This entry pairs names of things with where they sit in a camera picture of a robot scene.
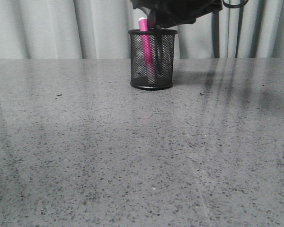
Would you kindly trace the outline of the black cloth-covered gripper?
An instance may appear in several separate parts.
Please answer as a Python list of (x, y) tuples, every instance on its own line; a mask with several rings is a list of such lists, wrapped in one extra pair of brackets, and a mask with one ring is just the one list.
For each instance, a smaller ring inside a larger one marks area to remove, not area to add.
[(222, 10), (221, 0), (133, 0), (131, 3), (134, 9), (147, 7), (156, 13), (155, 29), (193, 24), (199, 17)]

